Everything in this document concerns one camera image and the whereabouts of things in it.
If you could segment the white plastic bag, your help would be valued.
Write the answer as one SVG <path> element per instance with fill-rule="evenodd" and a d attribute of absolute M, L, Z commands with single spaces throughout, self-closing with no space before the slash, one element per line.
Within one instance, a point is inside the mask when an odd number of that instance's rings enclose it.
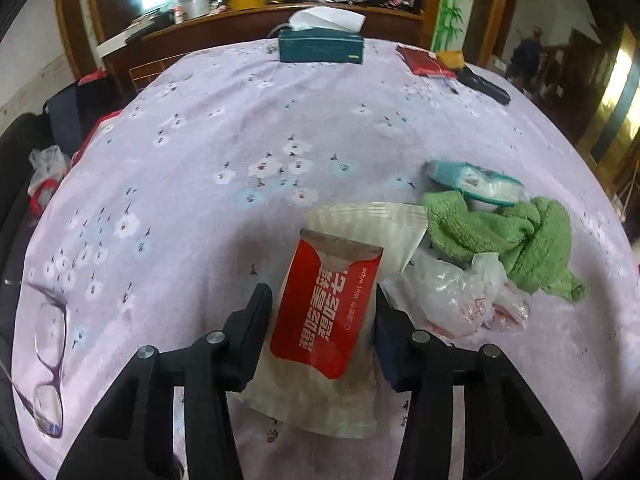
<path fill-rule="evenodd" d="M 447 339 L 469 337 L 480 327 L 521 332 L 530 315 L 493 252 L 475 255 L 462 269 L 418 249 L 405 270 L 386 278 L 382 287 L 394 308 Z"/>

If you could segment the red white wet wipe pack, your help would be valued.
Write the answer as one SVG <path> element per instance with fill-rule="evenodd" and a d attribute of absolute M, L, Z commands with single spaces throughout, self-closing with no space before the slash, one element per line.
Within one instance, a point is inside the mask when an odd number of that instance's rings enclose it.
<path fill-rule="evenodd" d="M 374 434 L 376 285 L 405 270 L 427 226 L 419 205 L 311 211 L 241 401 L 315 434 Z"/>

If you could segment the green towel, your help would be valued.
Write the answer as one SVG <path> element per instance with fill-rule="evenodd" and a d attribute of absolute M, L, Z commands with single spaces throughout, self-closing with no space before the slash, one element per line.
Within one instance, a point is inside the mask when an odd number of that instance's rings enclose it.
<path fill-rule="evenodd" d="M 570 216 L 557 200 L 537 196 L 481 211 L 470 209 L 461 193 L 448 191 L 426 193 L 422 204 L 428 236 L 448 258 L 469 263 L 492 252 L 522 292 L 542 290 L 570 304 L 585 299 L 585 285 L 570 270 Z"/>

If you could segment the floral purple tablecloth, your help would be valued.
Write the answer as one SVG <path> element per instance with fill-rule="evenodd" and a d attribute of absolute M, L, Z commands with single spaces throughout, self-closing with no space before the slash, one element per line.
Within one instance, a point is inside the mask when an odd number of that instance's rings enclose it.
<path fill-rule="evenodd" d="M 308 214 L 324 204 L 414 203 L 432 158 L 466 160 L 558 200 L 572 222 L 579 304 L 533 296 L 502 347 L 594 477 L 639 411 L 637 270 L 625 232 L 582 158 L 521 93 L 500 105 L 414 76 L 391 42 L 354 64 L 282 64 L 268 40 L 186 56 L 102 127 L 26 249 L 12 374 L 47 382 L 38 287 L 63 295 L 63 434 L 17 411 L 26 454 L 52 479 L 102 394 L 145 344 L 192 344 L 278 287 Z"/>

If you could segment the teal cartoon tissue pack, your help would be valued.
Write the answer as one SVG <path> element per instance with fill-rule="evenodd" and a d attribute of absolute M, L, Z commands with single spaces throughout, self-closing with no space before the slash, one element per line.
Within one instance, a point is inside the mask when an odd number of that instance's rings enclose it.
<path fill-rule="evenodd" d="M 432 159 L 426 163 L 427 177 L 459 191 L 464 197 L 495 206 L 512 206 L 529 200 L 519 180 L 469 162 Z"/>

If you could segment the black remote pouch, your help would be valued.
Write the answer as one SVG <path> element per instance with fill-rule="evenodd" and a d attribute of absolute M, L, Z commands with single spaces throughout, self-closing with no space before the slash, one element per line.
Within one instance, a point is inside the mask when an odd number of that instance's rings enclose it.
<path fill-rule="evenodd" d="M 489 96 L 501 105 L 509 105 L 511 97 L 506 90 L 498 87 L 484 77 L 473 73 L 468 66 L 463 66 L 454 71 L 456 73 L 457 81 L 460 84 L 464 84 L 477 92 L 483 93 L 485 96 Z"/>

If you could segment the yellow tape roll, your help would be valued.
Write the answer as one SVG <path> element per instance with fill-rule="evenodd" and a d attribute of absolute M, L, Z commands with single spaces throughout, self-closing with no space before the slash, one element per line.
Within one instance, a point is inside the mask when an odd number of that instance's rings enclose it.
<path fill-rule="evenodd" d="M 439 63 L 446 65 L 450 70 L 462 70 L 465 59 L 462 51 L 440 50 L 436 53 Z"/>

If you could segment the green tissue box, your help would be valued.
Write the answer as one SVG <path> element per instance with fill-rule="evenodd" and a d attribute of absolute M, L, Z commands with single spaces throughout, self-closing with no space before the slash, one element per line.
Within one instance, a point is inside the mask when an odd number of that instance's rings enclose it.
<path fill-rule="evenodd" d="M 279 61 L 361 64 L 365 19 L 363 14 L 329 6 L 297 11 L 278 32 Z"/>

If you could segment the purple frame eyeglasses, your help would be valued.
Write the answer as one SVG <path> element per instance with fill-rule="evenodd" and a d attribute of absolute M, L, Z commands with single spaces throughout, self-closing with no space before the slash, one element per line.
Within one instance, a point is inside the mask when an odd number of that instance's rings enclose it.
<path fill-rule="evenodd" d="M 38 430 L 52 439 L 61 439 L 64 429 L 64 408 L 61 393 L 62 367 L 67 341 L 67 308 L 63 299 L 42 285 L 28 281 L 4 281 L 10 286 L 28 287 L 38 292 L 43 302 L 37 313 L 34 333 L 36 358 L 51 375 L 47 382 L 35 385 L 29 398 L 9 372 L 6 364 L 1 370 L 12 386 L 17 399 L 34 420 Z"/>

